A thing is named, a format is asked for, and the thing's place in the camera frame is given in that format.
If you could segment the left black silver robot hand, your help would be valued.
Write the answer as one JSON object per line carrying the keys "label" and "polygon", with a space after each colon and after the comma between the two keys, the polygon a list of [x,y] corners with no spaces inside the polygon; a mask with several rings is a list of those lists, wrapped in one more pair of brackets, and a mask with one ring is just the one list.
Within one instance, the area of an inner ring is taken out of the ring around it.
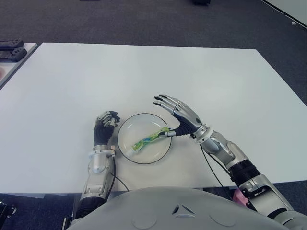
{"label": "left black silver robot hand", "polygon": [[107,145],[120,117],[115,111],[105,111],[96,118],[94,126],[94,146]]}

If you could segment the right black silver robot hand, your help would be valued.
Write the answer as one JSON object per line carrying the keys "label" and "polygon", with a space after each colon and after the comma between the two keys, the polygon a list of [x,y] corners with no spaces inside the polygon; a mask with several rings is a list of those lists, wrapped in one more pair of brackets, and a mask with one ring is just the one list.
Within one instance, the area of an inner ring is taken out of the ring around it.
{"label": "right black silver robot hand", "polygon": [[167,110],[179,122],[179,126],[168,131],[159,133],[159,136],[177,137],[191,135],[193,139],[201,137],[208,127],[201,121],[199,116],[181,100],[160,94],[154,97],[154,104]]}

